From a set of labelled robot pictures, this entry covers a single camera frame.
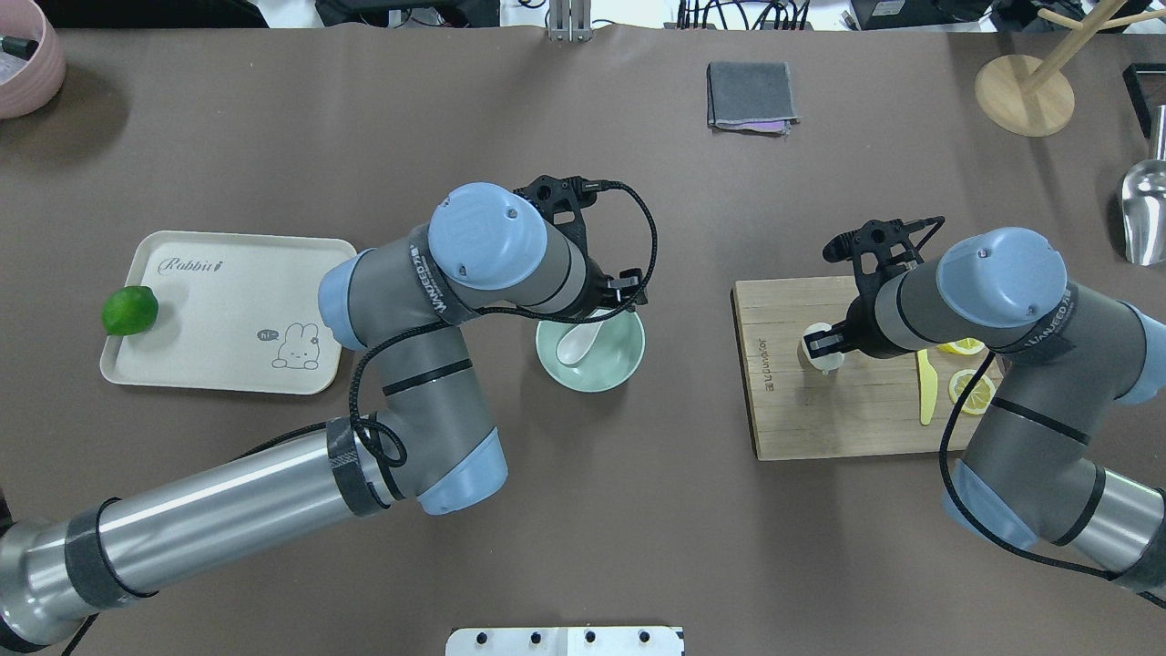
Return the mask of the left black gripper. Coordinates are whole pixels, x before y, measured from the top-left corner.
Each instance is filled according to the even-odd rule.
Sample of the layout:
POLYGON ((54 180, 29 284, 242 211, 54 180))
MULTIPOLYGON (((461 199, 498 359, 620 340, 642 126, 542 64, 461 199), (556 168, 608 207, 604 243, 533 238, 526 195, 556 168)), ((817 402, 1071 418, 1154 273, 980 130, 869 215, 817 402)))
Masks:
POLYGON ((605 273, 592 275, 588 278, 588 302, 592 302, 596 310, 617 310, 628 304, 634 312, 635 306, 649 303, 644 278, 645 271, 639 267, 624 270, 617 277, 605 273))

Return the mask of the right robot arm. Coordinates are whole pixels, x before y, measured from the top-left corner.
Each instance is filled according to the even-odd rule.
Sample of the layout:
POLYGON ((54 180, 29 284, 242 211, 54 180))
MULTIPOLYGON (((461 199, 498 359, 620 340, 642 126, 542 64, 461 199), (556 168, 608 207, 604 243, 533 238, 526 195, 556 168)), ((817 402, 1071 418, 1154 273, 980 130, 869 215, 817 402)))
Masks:
POLYGON ((1163 323, 1068 278, 1040 233, 991 230, 923 261, 911 237, 941 217, 871 220, 822 256, 854 266, 844 320, 805 336, 809 357, 915 354, 958 339, 1007 364, 965 453, 937 449, 946 510, 1018 557, 1075 570, 1163 605, 1163 489, 1087 458, 1112 405, 1163 388, 1163 323))

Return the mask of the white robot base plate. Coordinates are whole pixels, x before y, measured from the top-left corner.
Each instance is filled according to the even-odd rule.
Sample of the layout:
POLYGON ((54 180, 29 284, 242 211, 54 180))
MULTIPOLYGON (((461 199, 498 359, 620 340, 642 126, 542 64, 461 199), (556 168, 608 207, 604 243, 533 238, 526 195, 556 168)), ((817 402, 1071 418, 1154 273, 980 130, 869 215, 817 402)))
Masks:
POLYGON ((553 626, 461 628, 445 655, 684 655, 681 628, 670 626, 553 626))

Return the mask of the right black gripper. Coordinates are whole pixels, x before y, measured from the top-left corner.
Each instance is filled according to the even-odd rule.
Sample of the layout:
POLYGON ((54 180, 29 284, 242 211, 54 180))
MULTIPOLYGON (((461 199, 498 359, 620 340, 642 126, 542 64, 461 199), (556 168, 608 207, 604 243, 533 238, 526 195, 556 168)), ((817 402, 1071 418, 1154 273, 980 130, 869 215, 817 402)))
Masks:
POLYGON ((805 353, 809 358, 827 354, 859 352, 874 357, 874 325, 870 323, 837 323, 826 327, 808 327, 801 337, 805 353))

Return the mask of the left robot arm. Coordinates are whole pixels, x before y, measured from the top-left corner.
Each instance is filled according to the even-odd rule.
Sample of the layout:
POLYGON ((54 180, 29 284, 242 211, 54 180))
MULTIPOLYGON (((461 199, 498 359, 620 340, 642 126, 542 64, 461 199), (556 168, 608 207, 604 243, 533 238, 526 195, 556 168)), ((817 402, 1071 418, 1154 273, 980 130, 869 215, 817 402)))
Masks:
POLYGON ((507 465, 461 327, 491 313, 592 324, 642 304, 654 264, 612 277, 588 256, 582 211, 613 190, 630 186, 463 184, 408 237, 333 267, 318 308, 358 357, 346 412, 66 522, 5 519, 3 654, 72 651, 103 611, 342 520, 496 494, 507 465))

